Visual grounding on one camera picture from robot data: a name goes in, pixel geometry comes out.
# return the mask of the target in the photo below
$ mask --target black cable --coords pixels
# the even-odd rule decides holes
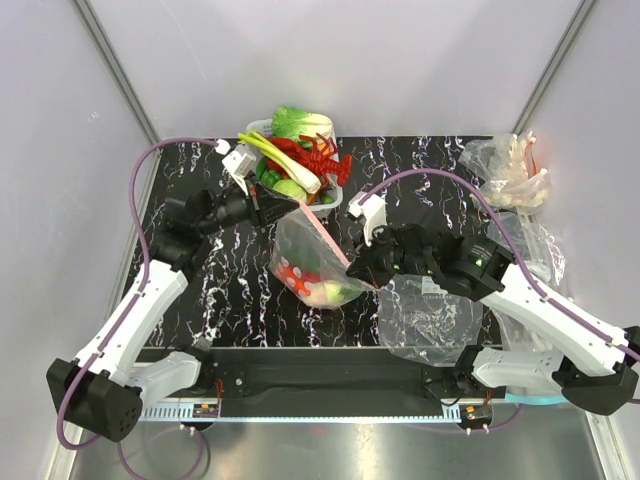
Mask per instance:
[[[456,388],[458,389],[458,397],[451,403],[447,403],[447,402],[443,402],[442,400],[440,400],[438,397],[435,396],[435,394],[431,391],[431,389],[429,388],[429,385],[431,385],[433,383],[433,380],[431,380],[430,382],[426,382],[424,384],[424,389],[429,392],[429,394],[435,398],[436,400],[438,400],[438,402],[440,402],[440,405],[442,405],[443,407],[453,407],[454,405],[457,405],[458,402],[460,401],[460,399],[462,398],[462,390],[460,389],[460,387],[458,387],[456,385]]]

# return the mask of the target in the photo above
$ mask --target white label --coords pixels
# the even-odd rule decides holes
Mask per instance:
[[[446,290],[442,290],[438,285],[433,283],[431,277],[422,277],[422,294],[425,295],[427,293],[444,295],[447,292]]]

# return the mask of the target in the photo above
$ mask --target floor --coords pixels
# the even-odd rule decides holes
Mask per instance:
[[[513,406],[496,410],[499,423],[512,415]],[[584,414],[571,406],[526,407],[508,428],[471,437],[453,426],[335,424],[219,424],[205,437],[210,453],[198,469],[202,475],[193,478],[605,478]],[[161,423],[140,424],[124,441],[133,469],[158,480],[180,477],[193,465],[198,448],[195,438]],[[115,446],[101,440],[78,454],[71,478],[130,477]]]
[[[416,167],[447,169],[477,184],[478,180],[457,163],[464,145],[474,137],[371,137],[340,138],[341,154],[354,157],[354,168],[339,209],[323,222],[336,242],[352,258],[352,238],[359,229],[345,216],[346,203],[366,189],[399,171]],[[223,172],[222,157],[208,147],[183,144],[165,148],[151,192],[144,225],[148,238],[163,218],[164,199],[175,192],[220,191],[231,180]],[[470,197],[448,180],[413,177],[389,188],[387,213],[392,225],[421,223],[468,234],[486,228],[487,218]],[[200,336],[214,346],[377,346],[380,334],[377,297],[365,293],[337,310],[306,307],[269,271],[270,242],[248,224],[238,225],[211,238],[211,254],[203,271],[174,303],[155,329],[147,345],[164,347],[192,343]],[[134,257],[131,280],[140,262]],[[443,309],[463,311],[470,309]],[[498,328],[492,315],[480,311],[477,329],[482,343],[493,343]],[[468,318],[453,318],[468,322]],[[452,325],[454,322],[442,322]],[[448,342],[443,327],[434,342]]]

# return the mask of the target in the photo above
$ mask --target green pepper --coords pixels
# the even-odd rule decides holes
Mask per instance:
[[[333,197],[331,195],[329,195],[328,193],[324,193],[324,192],[320,196],[320,201],[322,203],[324,203],[324,204],[335,202],[335,200],[333,199]]]
[[[262,174],[267,169],[267,157],[262,157],[256,166],[256,177],[258,180],[262,178]]]
[[[278,172],[276,172],[275,170],[265,170],[264,173],[262,174],[262,177],[260,177],[260,181],[262,182],[262,184],[265,187],[269,187],[269,188],[273,188],[273,186],[278,183],[280,180],[282,180],[282,175],[280,175]]]

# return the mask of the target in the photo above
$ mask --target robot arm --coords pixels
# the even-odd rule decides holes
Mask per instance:
[[[541,281],[533,290],[514,257],[480,235],[456,238],[420,225],[390,228],[384,201],[373,195],[363,205],[356,196],[349,214],[363,223],[363,239],[347,275],[380,288],[395,274],[430,276],[447,292],[479,301],[509,315],[558,351],[507,352],[468,346],[453,369],[462,391],[482,385],[556,388],[567,400],[593,413],[609,415],[633,396],[635,361],[615,345],[640,351],[640,328],[621,329],[589,315]],[[610,336],[607,343],[549,303],[554,299]]]
[[[177,390],[203,393],[213,385],[215,370],[208,345],[173,352],[137,371],[133,364],[162,315],[203,266],[210,251],[208,235],[245,220],[263,228],[298,208],[298,202],[254,182],[249,172],[255,156],[246,147],[236,148],[223,163],[236,184],[220,195],[204,190],[187,198],[167,199],[166,219],[151,246],[149,277],[142,293],[140,272],[107,323],[74,360],[56,359],[47,371],[59,410],[71,382],[90,365],[64,412],[65,420],[117,442],[133,429],[145,406]],[[135,295],[140,298],[126,320],[100,349]],[[90,363],[95,354],[98,358]]]

